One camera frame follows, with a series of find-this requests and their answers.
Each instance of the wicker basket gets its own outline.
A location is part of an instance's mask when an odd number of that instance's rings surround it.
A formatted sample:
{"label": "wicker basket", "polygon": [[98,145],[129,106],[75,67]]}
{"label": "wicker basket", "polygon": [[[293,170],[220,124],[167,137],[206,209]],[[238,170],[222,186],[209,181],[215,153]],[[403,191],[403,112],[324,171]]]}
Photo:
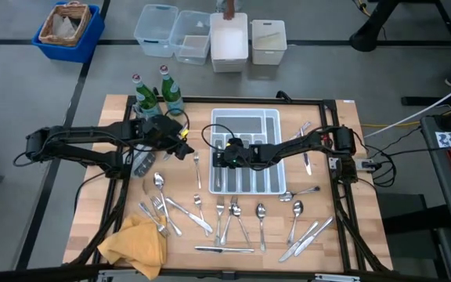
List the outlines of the wicker basket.
{"label": "wicker basket", "polygon": [[[81,19],[78,29],[73,36],[68,38],[61,38],[52,34],[53,15],[68,16],[71,19]],[[80,4],[78,1],[71,1],[64,5],[56,5],[52,12],[46,18],[45,24],[39,33],[39,40],[45,44],[62,45],[62,46],[76,46],[79,39],[83,35],[92,14],[88,5]]]}

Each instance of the yellow cloth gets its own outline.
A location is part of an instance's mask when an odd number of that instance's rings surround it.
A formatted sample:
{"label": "yellow cloth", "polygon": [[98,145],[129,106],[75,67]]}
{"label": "yellow cloth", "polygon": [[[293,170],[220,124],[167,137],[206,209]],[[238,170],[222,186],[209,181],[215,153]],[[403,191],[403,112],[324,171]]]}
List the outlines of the yellow cloth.
{"label": "yellow cloth", "polygon": [[[161,216],[160,222],[166,225],[166,218]],[[119,232],[105,239],[98,249],[110,264],[124,259],[150,280],[166,263],[166,239],[153,221],[140,215],[124,219]]]}

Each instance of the plastic container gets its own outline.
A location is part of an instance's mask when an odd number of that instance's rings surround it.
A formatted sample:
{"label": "plastic container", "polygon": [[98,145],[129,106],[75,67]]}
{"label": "plastic container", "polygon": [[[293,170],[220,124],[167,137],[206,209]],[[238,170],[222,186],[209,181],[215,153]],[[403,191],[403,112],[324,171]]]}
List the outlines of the plastic container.
{"label": "plastic container", "polygon": [[148,56],[173,56],[170,35],[179,9],[170,5],[145,5],[133,36]]}
{"label": "plastic container", "polygon": [[253,63],[279,65],[287,50],[287,32],[282,20],[253,20]]}
{"label": "plastic container", "polygon": [[224,20],[222,13],[210,15],[211,63],[214,72],[242,71],[248,60],[248,17],[236,13]]}
{"label": "plastic container", "polygon": [[[66,2],[57,2],[56,4],[62,5],[66,4]],[[39,41],[39,33],[43,28],[42,25],[32,38],[32,45],[39,47],[45,56],[52,60],[66,60],[78,63],[88,62],[105,27],[103,19],[99,14],[100,8],[96,5],[89,5],[88,7],[90,8],[92,18],[76,46],[66,47],[42,43]]]}
{"label": "plastic container", "polygon": [[210,51],[210,14],[181,11],[171,32],[170,45],[179,62],[206,63]]}
{"label": "plastic container", "polygon": [[[281,143],[280,113],[273,109],[214,109],[211,123],[228,127],[248,146],[254,143]],[[224,148],[231,134],[218,126],[211,128],[211,144]],[[214,149],[210,148],[210,164]],[[283,161],[256,172],[249,168],[210,167],[210,193],[281,194],[287,191]]]}

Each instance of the cutlery tray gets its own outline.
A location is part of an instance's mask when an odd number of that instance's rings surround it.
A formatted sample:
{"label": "cutlery tray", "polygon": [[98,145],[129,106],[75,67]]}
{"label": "cutlery tray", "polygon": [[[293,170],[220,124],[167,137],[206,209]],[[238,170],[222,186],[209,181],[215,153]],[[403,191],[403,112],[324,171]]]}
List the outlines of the cutlery tray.
{"label": "cutlery tray", "polygon": [[[281,143],[280,113],[273,109],[214,109],[211,123],[224,125],[243,140],[245,147],[250,144]],[[210,141],[222,149],[231,134],[224,128],[211,127]],[[219,194],[281,194],[287,191],[283,161],[270,168],[256,172],[249,168],[214,168],[211,166],[210,148],[210,182],[211,193]]]}

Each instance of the bottle cap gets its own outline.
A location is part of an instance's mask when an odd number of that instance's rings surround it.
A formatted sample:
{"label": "bottle cap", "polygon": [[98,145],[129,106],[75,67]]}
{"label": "bottle cap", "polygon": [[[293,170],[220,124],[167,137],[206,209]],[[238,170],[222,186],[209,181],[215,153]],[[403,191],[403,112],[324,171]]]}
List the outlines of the bottle cap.
{"label": "bottle cap", "polygon": [[138,75],[138,74],[133,74],[133,76],[132,76],[132,81],[133,81],[134,83],[139,83],[139,82],[141,82],[141,80],[142,80],[142,79],[140,79],[140,75]]}
{"label": "bottle cap", "polygon": [[160,67],[160,73],[161,74],[168,74],[168,67],[163,65]]}

